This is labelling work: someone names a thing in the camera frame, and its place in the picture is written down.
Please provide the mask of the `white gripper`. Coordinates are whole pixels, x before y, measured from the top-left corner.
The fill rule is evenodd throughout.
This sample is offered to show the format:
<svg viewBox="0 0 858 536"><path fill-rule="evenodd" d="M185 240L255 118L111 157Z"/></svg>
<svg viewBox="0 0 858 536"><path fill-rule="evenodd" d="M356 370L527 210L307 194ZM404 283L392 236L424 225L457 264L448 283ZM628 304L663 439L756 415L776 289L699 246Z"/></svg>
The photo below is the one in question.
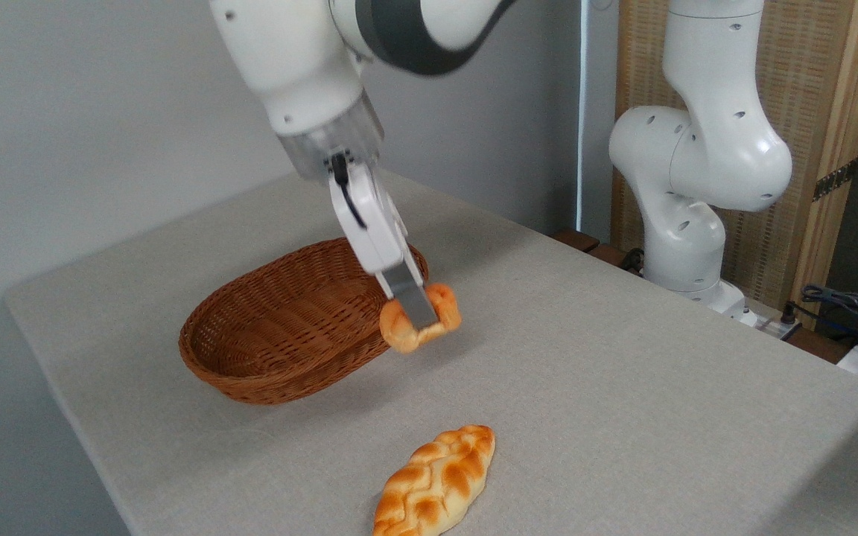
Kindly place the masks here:
<svg viewBox="0 0 858 536"><path fill-rule="evenodd" d="M366 162L329 162L331 203L362 269L375 275L388 299L395 299L420 331L439 321L425 279L409 254L395 204Z"/></svg>

